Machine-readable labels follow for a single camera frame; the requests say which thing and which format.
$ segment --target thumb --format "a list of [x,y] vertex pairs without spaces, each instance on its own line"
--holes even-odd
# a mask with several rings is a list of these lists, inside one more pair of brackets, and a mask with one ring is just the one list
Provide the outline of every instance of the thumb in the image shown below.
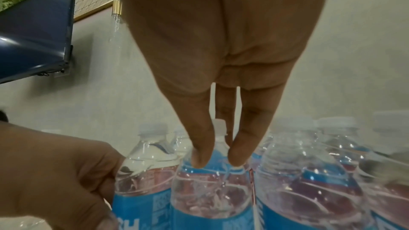
[[49,202],[39,209],[39,216],[43,215],[55,229],[118,230],[118,221],[103,199],[77,183],[72,184],[72,180],[60,181],[44,193],[49,195]]
[[191,95],[162,92],[172,104],[192,141],[192,165],[196,168],[204,167],[210,160],[214,147],[214,128],[209,113],[210,89]]

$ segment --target wall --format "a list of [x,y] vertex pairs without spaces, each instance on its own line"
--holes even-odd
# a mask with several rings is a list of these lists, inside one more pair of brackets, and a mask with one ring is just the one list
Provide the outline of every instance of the wall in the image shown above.
[[[407,17],[407,0],[328,0],[277,115],[353,115],[367,125],[363,133],[372,143],[373,111],[409,108]],[[70,75],[0,85],[0,106],[8,107],[11,121],[108,141],[124,154],[140,122],[173,126],[178,119],[138,48],[127,36],[129,48],[118,56],[109,27],[110,10],[75,24]]]

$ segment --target bottle label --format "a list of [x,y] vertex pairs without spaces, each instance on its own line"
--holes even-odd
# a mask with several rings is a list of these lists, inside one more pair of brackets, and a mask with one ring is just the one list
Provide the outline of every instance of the bottle label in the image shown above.
[[[263,230],[318,230],[318,228],[302,224],[300,222],[288,219],[272,209],[264,205],[259,198],[257,198],[257,211],[259,214],[260,226]],[[376,230],[375,226],[366,227],[364,230]]]
[[185,214],[171,206],[172,230],[254,230],[253,207],[230,218],[203,218]]
[[378,215],[373,211],[371,212],[371,214],[374,217],[379,230],[409,230],[408,228],[404,228],[392,221],[389,221],[388,219]]
[[119,230],[170,230],[170,189],[144,195],[115,195],[112,212]]

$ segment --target tv screen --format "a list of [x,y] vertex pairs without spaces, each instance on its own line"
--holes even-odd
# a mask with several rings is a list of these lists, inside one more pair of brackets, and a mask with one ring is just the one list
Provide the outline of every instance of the tv screen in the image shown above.
[[0,12],[0,83],[67,67],[74,5],[75,0],[23,0]]

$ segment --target fingernail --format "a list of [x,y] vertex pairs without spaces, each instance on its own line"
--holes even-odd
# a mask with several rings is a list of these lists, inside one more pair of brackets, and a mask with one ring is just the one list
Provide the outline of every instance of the fingernail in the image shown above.
[[96,230],[118,230],[119,223],[113,218],[106,218],[101,221]]
[[196,148],[192,150],[192,166],[195,168],[199,168],[201,166],[201,158],[200,153]]

